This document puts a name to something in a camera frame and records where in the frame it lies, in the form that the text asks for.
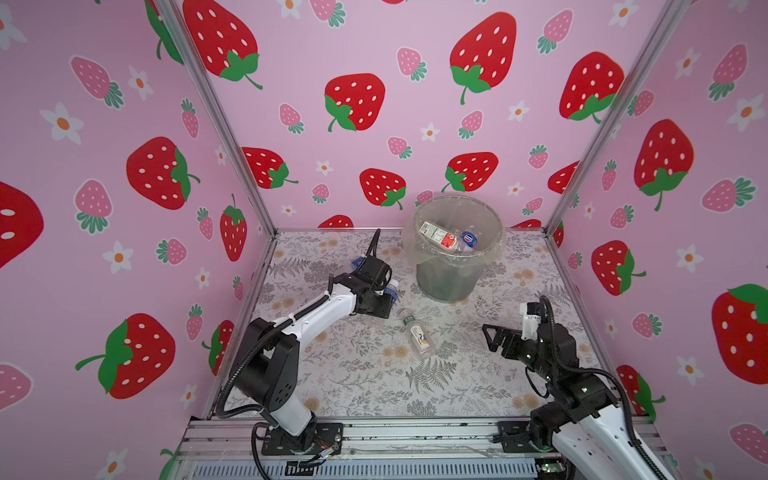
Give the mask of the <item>clear bottle green cap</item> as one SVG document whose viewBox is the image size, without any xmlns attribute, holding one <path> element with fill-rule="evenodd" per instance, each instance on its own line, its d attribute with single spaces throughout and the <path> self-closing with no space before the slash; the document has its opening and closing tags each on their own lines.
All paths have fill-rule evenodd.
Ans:
<svg viewBox="0 0 768 480">
<path fill-rule="evenodd" d="M 408 308 L 401 309 L 399 319 L 405 327 L 406 334 L 416 355 L 420 359 L 432 356 L 436 351 L 435 342 L 415 313 Z"/>
</svg>

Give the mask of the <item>small bottle blue label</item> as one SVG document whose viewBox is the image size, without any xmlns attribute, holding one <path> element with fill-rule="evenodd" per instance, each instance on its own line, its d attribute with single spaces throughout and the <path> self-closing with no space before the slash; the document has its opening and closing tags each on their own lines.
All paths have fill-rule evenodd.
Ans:
<svg viewBox="0 0 768 480">
<path fill-rule="evenodd" d="M 463 232 L 461 239 L 466 248 L 474 249 L 477 245 L 477 237 L 469 231 Z"/>
</svg>

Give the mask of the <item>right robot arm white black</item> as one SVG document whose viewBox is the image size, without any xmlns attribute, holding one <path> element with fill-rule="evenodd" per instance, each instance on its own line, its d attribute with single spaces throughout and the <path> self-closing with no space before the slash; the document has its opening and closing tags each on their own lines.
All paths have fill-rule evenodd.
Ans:
<svg viewBox="0 0 768 480">
<path fill-rule="evenodd" d="M 482 331 L 490 351 L 545 381 L 552 401 L 530 414 L 532 446 L 556 450 L 587 479 L 674 477 L 640 439 L 623 401 L 603 381 L 606 373 L 579 366 L 575 339 L 564 326 L 542 323 L 536 339 L 490 324 Z"/>
</svg>

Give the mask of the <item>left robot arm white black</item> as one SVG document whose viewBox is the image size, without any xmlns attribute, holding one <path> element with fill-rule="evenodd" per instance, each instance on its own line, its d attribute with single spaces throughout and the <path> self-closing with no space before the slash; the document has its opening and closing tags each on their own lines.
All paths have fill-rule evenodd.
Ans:
<svg viewBox="0 0 768 480">
<path fill-rule="evenodd" d="M 325 290 L 298 311 L 250 322 L 215 407 L 219 419 L 254 412 L 284 434 L 314 435 L 315 414 L 295 395 L 301 348 L 334 323 L 356 315 L 390 316 L 391 267 L 369 254 L 350 273 L 330 276 Z"/>
</svg>

